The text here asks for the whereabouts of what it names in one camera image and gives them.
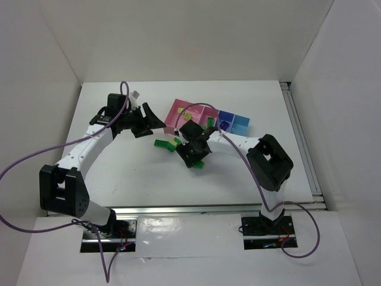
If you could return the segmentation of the green and blue lego stack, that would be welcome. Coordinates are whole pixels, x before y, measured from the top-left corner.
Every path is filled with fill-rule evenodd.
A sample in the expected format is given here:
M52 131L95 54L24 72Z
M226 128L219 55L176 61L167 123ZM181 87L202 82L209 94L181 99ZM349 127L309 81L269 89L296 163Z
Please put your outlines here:
M202 169L203 166L204 166L204 162L203 161L199 161L199 162L193 164L193 167L196 168L196 169Z

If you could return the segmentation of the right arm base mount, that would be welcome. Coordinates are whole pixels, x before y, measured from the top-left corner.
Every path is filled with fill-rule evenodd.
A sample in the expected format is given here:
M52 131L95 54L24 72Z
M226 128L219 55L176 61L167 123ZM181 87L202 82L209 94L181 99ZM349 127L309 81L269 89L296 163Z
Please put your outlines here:
M243 235L244 250L297 248L298 243L291 216L284 216L275 227L265 226L258 216L241 217L238 231Z

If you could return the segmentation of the dark blue lego brick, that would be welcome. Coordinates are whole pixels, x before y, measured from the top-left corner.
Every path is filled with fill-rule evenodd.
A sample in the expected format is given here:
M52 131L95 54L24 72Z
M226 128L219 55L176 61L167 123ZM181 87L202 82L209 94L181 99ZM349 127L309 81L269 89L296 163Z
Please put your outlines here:
M220 129L223 130L223 131L227 131L227 129L229 128L229 122L227 121L222 121L220 123Z

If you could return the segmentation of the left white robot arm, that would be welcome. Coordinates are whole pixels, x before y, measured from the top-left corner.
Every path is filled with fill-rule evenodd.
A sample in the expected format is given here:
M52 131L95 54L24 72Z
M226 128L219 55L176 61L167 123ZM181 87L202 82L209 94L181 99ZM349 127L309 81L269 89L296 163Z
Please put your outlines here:
M147 103L138 105L136 93L109 94L107 104L90 120L84 137L53 166L39 172L39 202L42 210L85 220L110 233L117 218L114 210L90 200L85 178L102 151L118 134L130 130L135 138L152 135L166 127Z

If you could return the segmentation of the pink and blue compartment tray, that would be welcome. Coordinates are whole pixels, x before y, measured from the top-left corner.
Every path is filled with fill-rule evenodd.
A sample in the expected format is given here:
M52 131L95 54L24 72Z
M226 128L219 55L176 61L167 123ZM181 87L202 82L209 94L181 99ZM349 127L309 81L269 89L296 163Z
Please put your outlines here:
M191 105L191 102L180 99L174 100L164 121L166 125L164 133L175 135L175 128L180 129L190 120L200 125L203 129L210 127L212 123L214 123L214 126L217 126L216 118L218 117L220 128L223 131L240 136L247 134L250 118L227 111L215 110L204 105L192 106L182 113L183 109L189 105Z

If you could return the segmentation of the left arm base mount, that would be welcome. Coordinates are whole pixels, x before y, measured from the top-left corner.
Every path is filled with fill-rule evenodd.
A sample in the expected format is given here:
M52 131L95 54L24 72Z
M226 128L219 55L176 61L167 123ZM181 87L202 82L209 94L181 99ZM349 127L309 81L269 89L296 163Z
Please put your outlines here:
M136 251L136 219L118 220L115 229L106 234L98 228L98 235L101 239L104 253L114 253L120 249L122 253L132 253ZM81 253L99 253L99 241L95 231L88 223L84 224L83 235L80 246Z

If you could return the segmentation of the green lego plate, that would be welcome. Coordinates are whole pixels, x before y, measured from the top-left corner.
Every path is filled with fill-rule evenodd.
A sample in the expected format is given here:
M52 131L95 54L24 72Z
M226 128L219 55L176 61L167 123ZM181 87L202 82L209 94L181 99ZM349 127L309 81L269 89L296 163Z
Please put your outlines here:
M207 126L208 127L213 127L215 125L215 121L213 117L209 117L207 120Z

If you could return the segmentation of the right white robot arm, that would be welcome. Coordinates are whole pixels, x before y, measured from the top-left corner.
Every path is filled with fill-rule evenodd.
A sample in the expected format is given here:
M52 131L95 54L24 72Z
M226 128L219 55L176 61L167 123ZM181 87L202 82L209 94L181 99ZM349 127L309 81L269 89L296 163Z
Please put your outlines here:
M262 199L259 217L264 226L274 228L285 210L285 185L293 169L293 161L272 135L251 138L234 135L217 127L203 129L188 121L174 131L183 142L176 152L188 168L200 163L209 154L221 153L241 158L251 174Z

